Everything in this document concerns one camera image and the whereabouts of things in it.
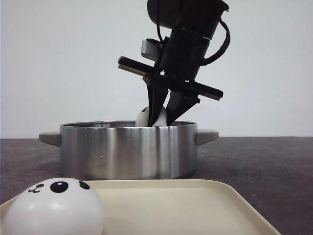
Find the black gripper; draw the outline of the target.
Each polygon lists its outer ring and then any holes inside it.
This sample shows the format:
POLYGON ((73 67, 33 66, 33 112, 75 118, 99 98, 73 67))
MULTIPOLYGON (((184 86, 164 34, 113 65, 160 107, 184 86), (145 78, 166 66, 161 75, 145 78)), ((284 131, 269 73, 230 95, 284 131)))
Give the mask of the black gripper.
POLYGON ((118 59, 120 69, 142 76, 147 84, 148 126, 156 123, 168 89, 172 91, 166 107, 167 125, 171 125, 190 108, 200 103, 198 95, 215 100, 220 100, 223 96, 222 91, 195 81, 209 40, 184 29, 173 30, 168 38, 163 54, 156 62, 154 61, 153 66, 125 56, 118 59))

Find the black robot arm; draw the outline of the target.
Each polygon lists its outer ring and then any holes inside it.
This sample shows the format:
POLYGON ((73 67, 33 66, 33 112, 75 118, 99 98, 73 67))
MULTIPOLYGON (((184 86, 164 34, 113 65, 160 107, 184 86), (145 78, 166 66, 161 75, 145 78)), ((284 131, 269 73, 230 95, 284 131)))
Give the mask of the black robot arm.
POLYGON ((214 100, 223 97, 221 90, 195 78, 201 66, 219 59, 230 44, 227 33, 217 52, 205 56, 217 26, 228 31, 222 14, 229 6, 222 0, 150 0, 147 10, 157 28, 171 30, 170 36, 142 42, 141 55, 154 61, 153 66, 124 56, 118 59, 118 66, 143 77, 148 90, 148 126, 157 122, 162 109, 166 110, 166 124, 171 125, 198 104, 200 96, 214 100))

